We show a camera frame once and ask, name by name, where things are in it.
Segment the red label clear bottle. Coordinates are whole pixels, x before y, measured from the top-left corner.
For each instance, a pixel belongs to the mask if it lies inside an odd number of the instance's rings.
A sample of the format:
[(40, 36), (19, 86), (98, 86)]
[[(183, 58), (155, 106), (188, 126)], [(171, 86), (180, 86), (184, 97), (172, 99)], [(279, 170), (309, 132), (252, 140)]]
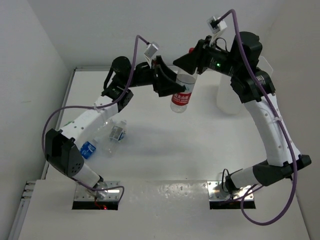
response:
[(197, 78), (196, 72), (189, 74), (181, 68), (178, 69), (176, 82), (185, 87), (185, 90), (172, 95), (170, 108), (173, 112), (183, 113), (187, 109)]

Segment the blue white label clear bottle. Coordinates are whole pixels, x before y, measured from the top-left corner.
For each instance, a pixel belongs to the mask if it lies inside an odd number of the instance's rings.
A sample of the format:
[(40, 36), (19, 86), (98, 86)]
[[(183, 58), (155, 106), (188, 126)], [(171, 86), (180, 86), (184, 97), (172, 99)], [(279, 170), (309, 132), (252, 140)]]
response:
[(112, 157), (120, 146), (127, 133), (127, 121), (120, 120), (112, 125), (107, 135), (102, 140), (101, 149), (108, 157)]

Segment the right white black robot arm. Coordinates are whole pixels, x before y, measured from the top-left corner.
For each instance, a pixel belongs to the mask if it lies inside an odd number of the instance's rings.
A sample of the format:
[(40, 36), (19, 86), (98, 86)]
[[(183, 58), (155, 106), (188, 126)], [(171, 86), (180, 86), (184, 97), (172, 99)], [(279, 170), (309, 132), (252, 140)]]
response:
[(237, 170), (226, 176), (224, 187), (234, 193), (248, 185), (270, 186), (294, 173), (294, 165), (301, 170), (312, 161), (309, 155), (301, 154), (296, 146), (287, 141), (279, 126), (280, 113), (274, 114), (267, 102), (278, 108), (275, 87), (269, 74), (258, 68), (262, 51), (260, 38), (252, 32), (240, 32), (242, 47), (249, 66), (267, 97), (251, 79), (242, 59), (238, 41), (235, 39), (230, 51), (210, 46), (210, 36), (201, 39), (195, 48), (173, 61), (173, 64), (189, 74), (202, 74), (206, 69), (214, 70), (231, 78), (230, 85), (240, 102), (250, 113), (262, 139), (266, 160), (251, 167)]

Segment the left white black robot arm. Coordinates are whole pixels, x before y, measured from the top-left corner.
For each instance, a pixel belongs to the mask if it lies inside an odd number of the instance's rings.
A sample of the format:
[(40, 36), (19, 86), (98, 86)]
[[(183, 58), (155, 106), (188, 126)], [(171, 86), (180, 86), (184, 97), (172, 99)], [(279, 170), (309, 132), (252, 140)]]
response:
[(131, 87), (151, 85), (159, 97), (185, 91), (177, 74), (166, 66), (161, 56), (136, 67), (125, 56), (115, 58), (103, 83), (101, 95), (92, 106), (59, 130), (50, 129), (44, 137), (44, 157), (61, 174), (88, 189), (96, 189), (103, 178), (85, 164), (81, 147), (102, 129), (105, 122), (120, 113), (133, 97)]

